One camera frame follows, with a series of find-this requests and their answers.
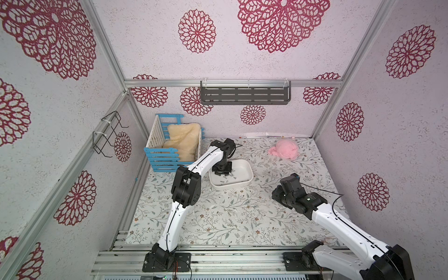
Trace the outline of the white plastic storage box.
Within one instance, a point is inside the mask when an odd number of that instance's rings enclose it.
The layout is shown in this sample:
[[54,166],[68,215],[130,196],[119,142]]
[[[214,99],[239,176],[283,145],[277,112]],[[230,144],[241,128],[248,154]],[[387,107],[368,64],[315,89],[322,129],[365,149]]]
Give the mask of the white plastic storage box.
[[252,167],[247,160],[235,159],[231,161],[232,171],[228,175],[216,175],[209,171],[210,182],[215,190],[222,191],[247,187],[254,179]]

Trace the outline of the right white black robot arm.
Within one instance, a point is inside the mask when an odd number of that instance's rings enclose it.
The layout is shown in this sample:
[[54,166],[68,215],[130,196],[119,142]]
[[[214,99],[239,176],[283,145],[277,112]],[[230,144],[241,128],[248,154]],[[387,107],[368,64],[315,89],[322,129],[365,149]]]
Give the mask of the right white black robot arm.
[[400,245],[389,246],[366,233],[334,210],[326,199],[315,192],[303,190],[285,192],[282,186],[272,192],[272,198],[326,228],[343,242],[353,256],[340,253],[314,240],[302,248],[304,265],[317,264],[350,280],[413,280],[410,256]]

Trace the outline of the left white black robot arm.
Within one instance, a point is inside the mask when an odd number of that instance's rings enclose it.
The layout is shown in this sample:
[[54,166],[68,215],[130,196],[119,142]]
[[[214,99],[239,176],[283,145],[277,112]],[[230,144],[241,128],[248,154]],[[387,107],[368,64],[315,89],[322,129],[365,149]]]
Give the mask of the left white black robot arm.
[[231,162],[228,161],[236,150],[234,140],[214,140],[209,148],[195,162],[188,166],[180,166],[175,172],[171,188],[171,210],[168,222],[157,243],[152,247],[150,255],[166,268],[175,261],[175,251],[179,243],[182,226],[189,211],[193,210],[201,195],[203,175],[210,170],[228,174]]

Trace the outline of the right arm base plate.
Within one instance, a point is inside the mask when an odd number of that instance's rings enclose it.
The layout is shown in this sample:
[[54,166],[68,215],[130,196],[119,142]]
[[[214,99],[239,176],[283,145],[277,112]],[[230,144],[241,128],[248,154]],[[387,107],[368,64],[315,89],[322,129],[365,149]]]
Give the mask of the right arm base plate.
[[311,253],[286,252],[282,253],[286,271],[330,271],[317,264]]

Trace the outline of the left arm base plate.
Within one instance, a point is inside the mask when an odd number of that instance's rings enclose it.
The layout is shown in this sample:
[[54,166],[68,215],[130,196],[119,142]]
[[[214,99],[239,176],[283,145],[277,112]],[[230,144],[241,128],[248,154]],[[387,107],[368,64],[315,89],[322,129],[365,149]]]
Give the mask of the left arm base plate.
[[175,253],[158,256],[149,252],[143,261],[142,272],[144,273],[161,273],[161,272],[177,272],[186,273],[190,270],[191,253]]

